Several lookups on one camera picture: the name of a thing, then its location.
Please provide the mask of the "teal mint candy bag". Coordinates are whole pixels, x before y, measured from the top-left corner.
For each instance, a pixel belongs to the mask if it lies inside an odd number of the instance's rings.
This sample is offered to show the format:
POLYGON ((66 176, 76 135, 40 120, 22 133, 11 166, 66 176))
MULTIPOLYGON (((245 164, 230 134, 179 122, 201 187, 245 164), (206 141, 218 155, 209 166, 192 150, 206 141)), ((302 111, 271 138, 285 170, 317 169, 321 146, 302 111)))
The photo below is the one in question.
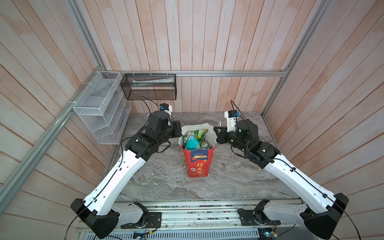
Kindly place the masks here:
POLYGON ((185 147, 186 151, 194 151, 200 149, 200 142, 196 139, 194 135, 189 135, 185 138, 185 147))

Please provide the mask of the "green spring tea candy bag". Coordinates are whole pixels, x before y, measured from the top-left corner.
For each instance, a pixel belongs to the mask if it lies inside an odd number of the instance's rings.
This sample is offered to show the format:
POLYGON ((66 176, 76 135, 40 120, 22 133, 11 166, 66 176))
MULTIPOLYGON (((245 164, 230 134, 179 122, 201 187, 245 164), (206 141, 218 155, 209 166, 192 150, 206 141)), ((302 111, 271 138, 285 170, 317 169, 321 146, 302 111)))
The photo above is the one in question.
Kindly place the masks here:
POLYGON ((201 142, 205 140, 207 132, 208 129, 189 131, 186 135, 182 136, 182 140, 186 143, 190 137, 193 137, 197 141, 201 142))

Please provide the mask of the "red paper bag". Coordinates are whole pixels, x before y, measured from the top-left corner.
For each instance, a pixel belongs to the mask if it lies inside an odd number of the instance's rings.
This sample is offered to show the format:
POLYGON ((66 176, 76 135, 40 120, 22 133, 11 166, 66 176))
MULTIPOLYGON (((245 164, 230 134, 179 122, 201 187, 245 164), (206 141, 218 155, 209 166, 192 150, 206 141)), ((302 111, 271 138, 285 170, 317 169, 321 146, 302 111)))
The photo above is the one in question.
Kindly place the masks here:
POLYGON ((188 176, 190 178, 207 177, 209 175, 209 169, 216 147, 217 135, 214 132, 214 127, 208 123, 183 126, 182 136, 179 138, 179 145, 183 153, 188 176), (186 151, 184 149, 185 143, 182 140, 182 136, 186 135, 189 131, 201 129, 208 129, 205 141, 207 141, 212 148, 210 150, 198 149, 194 151, 186 151))

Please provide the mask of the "green lemon candy bag front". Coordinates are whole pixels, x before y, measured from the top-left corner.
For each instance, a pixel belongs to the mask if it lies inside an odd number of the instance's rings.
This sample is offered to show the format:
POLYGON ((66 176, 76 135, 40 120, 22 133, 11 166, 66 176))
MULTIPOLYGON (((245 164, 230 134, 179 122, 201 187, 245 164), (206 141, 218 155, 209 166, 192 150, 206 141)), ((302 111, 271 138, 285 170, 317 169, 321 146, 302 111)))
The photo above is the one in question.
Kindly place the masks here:
POLYGON ((200 149, 202 150, 210 150, 212 146, 207 141, 201 141, 200 142, 200 149))

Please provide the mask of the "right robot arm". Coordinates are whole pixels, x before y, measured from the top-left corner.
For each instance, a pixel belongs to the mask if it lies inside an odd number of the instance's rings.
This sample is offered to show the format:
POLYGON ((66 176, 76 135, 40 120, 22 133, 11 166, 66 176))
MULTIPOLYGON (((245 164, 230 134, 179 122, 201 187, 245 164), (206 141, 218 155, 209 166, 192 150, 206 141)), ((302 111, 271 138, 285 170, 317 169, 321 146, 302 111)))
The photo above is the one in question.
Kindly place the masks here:
POLYGON ((262 200, 254 208, 253 218, 258 225, 273 221, 305 226, 315 236, 329 240, 345 213, 349 199, 342 193, 321 187, 297 169, 277 148, 259 139, 258 126, 249 119, 227 120, 226 127, 215 127, 217 143, 230 144, 240 150, 243 158, 273 174, 303 201, 300 205, 278 204, 262 200))

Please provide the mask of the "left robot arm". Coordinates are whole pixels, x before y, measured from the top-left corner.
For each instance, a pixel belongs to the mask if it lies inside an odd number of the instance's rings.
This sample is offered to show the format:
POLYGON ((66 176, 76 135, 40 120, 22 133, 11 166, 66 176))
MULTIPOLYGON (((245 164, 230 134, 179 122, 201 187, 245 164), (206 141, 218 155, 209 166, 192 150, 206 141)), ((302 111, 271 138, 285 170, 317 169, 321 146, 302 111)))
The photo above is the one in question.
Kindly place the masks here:
POLYGON ((181 135, 181 124, 173 119, 171 109, 159 108, 150 113, 144 126, 121 145, 122 155, 101 183, 84 199, 72 202, 71 209, 96 237, 104 239, 123 225, 147 225, 149 211, 142 204, 115 207, 114 202, 131 177, 159 152, 160 145, 181 135))

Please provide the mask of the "black mesh wall basket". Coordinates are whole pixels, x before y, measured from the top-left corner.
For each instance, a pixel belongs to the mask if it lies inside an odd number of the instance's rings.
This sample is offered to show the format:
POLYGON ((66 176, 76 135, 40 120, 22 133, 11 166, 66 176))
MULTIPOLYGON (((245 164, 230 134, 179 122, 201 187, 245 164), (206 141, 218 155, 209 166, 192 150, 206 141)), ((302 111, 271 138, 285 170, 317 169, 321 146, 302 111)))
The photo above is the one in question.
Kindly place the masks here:
POLYGON ((177 81, 174 74, 124 74, 120 85, 129 101, 177 99, 177 81))

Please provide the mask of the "aluminium frame rail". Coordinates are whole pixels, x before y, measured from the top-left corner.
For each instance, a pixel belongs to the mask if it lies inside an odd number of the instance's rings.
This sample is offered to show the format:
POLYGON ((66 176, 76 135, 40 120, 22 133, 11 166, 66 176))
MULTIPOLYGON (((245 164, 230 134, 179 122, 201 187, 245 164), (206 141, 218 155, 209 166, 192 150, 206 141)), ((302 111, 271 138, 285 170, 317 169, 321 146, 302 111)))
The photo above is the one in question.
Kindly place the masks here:
POLYGON ((284 77, 282 70, 209 70, 209 71, 105 71, 105 73, 132 74, 134 76, 175 75, 176 77, 284 77))

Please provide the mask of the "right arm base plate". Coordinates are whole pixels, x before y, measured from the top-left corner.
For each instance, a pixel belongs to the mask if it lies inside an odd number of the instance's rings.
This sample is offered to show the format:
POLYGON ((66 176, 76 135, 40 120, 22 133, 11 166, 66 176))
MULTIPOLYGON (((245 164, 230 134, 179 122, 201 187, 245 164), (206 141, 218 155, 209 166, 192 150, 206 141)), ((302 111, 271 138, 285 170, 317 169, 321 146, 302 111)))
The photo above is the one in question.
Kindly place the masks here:
POLYGON ((271 221, 263 213, 255 210, 238 209, 237 213, 240 217, 242 226, 281 225, 281 221, 271 221))

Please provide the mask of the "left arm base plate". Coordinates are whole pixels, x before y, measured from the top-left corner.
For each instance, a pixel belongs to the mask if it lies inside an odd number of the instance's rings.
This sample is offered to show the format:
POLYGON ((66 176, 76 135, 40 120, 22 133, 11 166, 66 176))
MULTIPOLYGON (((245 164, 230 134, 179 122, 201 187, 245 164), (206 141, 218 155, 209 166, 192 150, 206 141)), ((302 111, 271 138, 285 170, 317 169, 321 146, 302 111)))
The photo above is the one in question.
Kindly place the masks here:
POLYGON ((161 227, 162 213, 161 212, 149 212, 144 213, 137 223, 130 223, 121 225, 121 229, 144 229, 161 227))

